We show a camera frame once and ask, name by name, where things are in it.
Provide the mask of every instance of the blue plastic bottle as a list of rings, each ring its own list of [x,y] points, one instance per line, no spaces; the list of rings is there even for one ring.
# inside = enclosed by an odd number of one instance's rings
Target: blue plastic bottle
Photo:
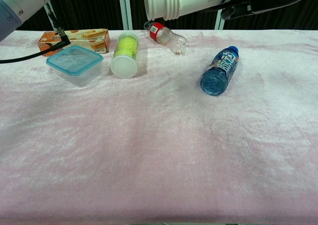
[[[230,46],[218,53],[202,75],[200,84],[203,91],[212,96],[225,92],[237,69],[238,62],[239,50],[235,46]]]

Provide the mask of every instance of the plastic bottle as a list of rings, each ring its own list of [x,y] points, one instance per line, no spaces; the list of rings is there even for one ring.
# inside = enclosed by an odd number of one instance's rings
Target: plastic bottle
[[[185,54],[189,41],[181,35],[173,33],[169,28],[158,22],[147,21],[144,29],[149,31],[150,37],[161,45],[167,46],[173,53]]]
[[[225,92],[237,69],[238,62],[239,50],[235,46],[230,46],[218,53],[202,75],[200,82],[202,90],[212,96]]]

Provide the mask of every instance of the white can lid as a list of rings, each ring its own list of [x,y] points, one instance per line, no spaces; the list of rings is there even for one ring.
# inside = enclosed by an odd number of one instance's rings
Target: white can lid
[[[110,69],[119,78],[132,78],[137,73],[137,63],[128,56],[119,55],[112,59]]]

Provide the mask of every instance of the table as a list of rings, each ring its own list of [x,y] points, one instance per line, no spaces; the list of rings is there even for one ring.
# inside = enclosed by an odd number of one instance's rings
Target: table
[[[318,223],[318,32],[176,30],[176,56],[140,38],[139,72],[86,87],[45,57],[0,65],[0,224]],[[36,53],[15,31],[0,58]],[[199,80],[235,45],[227,91]]]

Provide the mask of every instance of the black cable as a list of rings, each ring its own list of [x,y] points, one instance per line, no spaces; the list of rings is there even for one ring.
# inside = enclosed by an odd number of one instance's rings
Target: black cable
[[[10,60],[0,60],[0,64],[8,64],[8,63],[15,63],[15,62],[20,62],[20,61],[24,61],[24,60],[29,60],[29,59],[38,57],[40,55],[46,54],[48,52],[58,50],[64,46],[66,46],[65,42],[61,41],[61,42],[57,43],[56,45],[53,45],[50,49],[40,51],[40,52],[33,54],[33,55],[28,55],[25,57],[10,59]]]

